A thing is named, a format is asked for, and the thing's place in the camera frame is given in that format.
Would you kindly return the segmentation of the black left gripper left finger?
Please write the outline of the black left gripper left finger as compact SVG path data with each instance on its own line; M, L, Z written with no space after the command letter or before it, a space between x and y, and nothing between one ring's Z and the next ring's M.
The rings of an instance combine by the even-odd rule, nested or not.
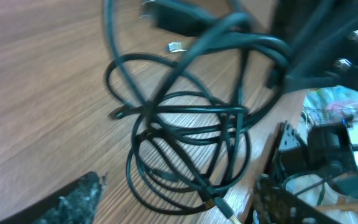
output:
M93 223L105 188L105 175L87 172L42 200L0 220L0 224Z

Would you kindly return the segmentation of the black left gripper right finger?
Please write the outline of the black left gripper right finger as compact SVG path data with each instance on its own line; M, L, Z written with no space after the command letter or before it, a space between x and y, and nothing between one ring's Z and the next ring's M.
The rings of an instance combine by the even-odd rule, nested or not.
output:
M291 55L284 72L272 70L267 88L358 91L358 1L279 1L270 33L291 47Z

